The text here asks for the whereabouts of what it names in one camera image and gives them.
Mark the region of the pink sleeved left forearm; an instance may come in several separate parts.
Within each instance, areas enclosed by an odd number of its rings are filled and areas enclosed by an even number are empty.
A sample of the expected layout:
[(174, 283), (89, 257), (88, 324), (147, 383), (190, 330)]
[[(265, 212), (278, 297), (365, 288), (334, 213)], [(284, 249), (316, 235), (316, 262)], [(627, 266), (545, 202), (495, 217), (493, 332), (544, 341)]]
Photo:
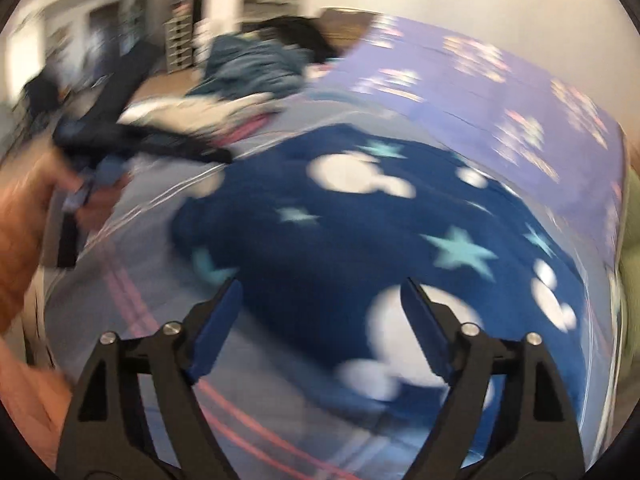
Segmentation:
[(1, 401), (21, 435), (51, 470), (55, 470), (72, 390), (56, 370), (21, 362), (1, 341)]

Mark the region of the person's left hand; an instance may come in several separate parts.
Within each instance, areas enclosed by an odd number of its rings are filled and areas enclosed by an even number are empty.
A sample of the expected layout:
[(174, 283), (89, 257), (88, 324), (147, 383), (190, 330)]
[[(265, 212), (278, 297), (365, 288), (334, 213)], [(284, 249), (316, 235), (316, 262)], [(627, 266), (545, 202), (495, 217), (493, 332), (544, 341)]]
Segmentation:
[(1, 329), (7, 330), (24, 306), (40, 261), (53, 192), (76, 192), (84, 184), (55, 148), (42, 154), (21, 176), (1, 187)]

